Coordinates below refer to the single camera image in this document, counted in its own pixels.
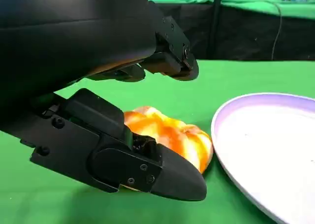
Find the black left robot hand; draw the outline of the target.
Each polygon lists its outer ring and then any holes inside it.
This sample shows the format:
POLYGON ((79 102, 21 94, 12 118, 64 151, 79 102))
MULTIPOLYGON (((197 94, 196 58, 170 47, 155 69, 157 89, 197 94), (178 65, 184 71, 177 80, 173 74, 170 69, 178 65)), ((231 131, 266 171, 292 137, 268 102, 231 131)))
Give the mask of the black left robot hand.
POLYGON ((186 159, 130 131, 123 112, 83 78, 137 82, 146 71, 198 77, 189 40, 149 0, 0 0, 0 129, 31 161, 105 192, 121 185, 200 201, 207 188, 186 159))

